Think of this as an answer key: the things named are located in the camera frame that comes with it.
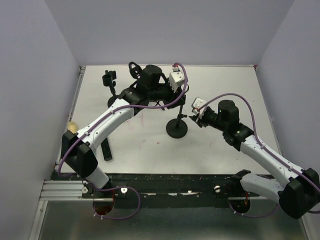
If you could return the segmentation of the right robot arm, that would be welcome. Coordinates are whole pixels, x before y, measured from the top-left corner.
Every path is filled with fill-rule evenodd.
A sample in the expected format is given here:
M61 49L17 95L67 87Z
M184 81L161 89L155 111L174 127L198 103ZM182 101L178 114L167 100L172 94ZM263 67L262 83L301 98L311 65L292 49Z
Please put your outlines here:
M190 117L199 127L212 127L222 132L227 144L249 156L273 176L260 177L249 170L235 174L230 191L241 196L252 192L277 203L291 218L299 219L320 202L319 174L312 168L290 162L270 149L255 132L240 123L239 109L232 100L222 100L214 111L208 102L196 97Z

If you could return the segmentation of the cream yellow microphone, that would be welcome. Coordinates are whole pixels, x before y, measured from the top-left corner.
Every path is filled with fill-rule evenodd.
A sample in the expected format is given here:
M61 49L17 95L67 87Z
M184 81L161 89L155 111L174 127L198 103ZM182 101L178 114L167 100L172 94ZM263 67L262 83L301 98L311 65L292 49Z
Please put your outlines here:
M67 130L72 133L76 133L78 131L78 126L74 121L69 121L67 123Z

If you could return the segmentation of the black tripod mic stand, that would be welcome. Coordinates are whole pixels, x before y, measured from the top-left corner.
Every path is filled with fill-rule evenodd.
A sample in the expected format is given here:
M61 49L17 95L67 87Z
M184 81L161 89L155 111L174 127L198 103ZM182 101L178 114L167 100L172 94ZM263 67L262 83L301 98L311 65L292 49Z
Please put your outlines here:
M139 80L142 76L142 68L137 63L131 61L128 63L129 73L131 77L135 80Z

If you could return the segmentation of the black microphone with silver grille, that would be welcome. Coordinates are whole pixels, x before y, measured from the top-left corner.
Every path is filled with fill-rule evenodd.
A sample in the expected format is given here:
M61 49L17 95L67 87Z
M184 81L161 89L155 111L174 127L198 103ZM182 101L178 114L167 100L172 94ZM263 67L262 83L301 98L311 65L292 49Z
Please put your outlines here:
M109 141L108 139L104 139L101 144L101 150L102 150L102 155L103 155L103 159L108 162L108 161L111 161L113 159L113 156L112 156L112 152L111 152L111 148L110 148L110 144L109 144Z

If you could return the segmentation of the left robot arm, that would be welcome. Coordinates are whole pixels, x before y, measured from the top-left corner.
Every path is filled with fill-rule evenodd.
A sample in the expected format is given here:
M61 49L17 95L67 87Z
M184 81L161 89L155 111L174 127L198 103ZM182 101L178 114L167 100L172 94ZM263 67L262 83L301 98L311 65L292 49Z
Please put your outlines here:
M143 109L157 109L150 103L163 102L162 107L171 109L185 104L188 77L181 63L174 63L166 77L162 69L148 64L141 68L135 62L128 64L129 73L135 80L120 94L115 92L115 71L106 71L102 77L104 86L109 87L113 104L86 127L73 133L67 130L62 135L61 163L66 163L81 178L91 183L93 191L101 198L111 191L109 177L98 166L98 146L122 123Z

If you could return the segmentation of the black round-base clip stand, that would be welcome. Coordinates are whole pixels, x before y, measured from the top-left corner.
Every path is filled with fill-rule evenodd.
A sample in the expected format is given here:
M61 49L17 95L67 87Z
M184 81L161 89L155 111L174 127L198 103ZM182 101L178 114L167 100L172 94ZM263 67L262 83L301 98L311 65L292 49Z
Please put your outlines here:
M102 82L105 87L109 87L112 97L107 101L107 106L110 107L117 99L115 90L117 74L115 70L105 70L105 74L102 76Z

